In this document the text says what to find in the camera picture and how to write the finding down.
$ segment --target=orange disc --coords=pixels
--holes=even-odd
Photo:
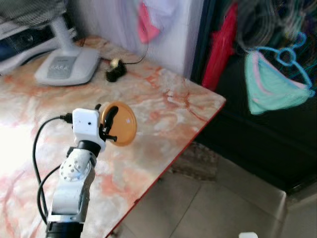
[[[101,123],[105,124],[105,118],[109,110],[118,107],[118,113],[113,119],[113,124],[109,135],[117,136],[117,141],[111,141],[116,146],[126,146],[130,144],[137,134],[137,120],[132,109],[122,102],[113,102],[103,111]]]

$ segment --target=white fan base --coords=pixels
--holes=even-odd
[[[48,78],[48,70],[55,57],[77,57],[71,75],[67,79]],[[35,73],[40,84],[68,86],[87,83],[93,76],[99,63],[99,51],[90,48],[74,47],[71,51],[58,49],[53,51]]]

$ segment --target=marble tabletop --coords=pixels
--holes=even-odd
[[[99,37],[87,38],[85,46],[99,49],[106,58],[138,59]],[[126,147],[107,143],[99,155],[81,236],[106,237],[217,114],[225,99],[146,60],[128,65],[128,73],[116,83],[105,80],[108,64],[101,62],[89,84],[41,86],[33,74],[43,60],[0,76],[0,238],[45,237],[32,166],[32,144],[39,126],[75,108],[122,101],[136,115],[137,136]],[[37,147],[42,177],[65,159],[70,146],[74,146],[71,125],[54,121],[45,127]],[[57,180],[55,173],[45,185],[48,205]]]

